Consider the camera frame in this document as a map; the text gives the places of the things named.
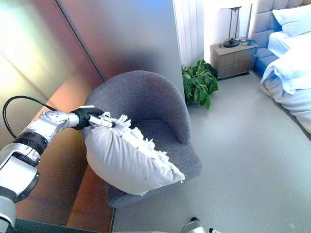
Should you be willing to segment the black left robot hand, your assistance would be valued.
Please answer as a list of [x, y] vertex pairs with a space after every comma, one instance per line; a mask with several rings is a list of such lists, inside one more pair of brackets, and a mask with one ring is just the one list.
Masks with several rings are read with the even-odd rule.
[[114, 122], [101, 118], [100, 116], [104, 113], [104, 111], [96, 108], [94, 105], [80, 106], [70, 113], [75, 114], [78, 117], [78, 122], [71, 126], [71, 128], [76, 130], [82, 130], [85, 127], [90, 126], [91, 123], [108, 128], [114, 128], [116, 126]]

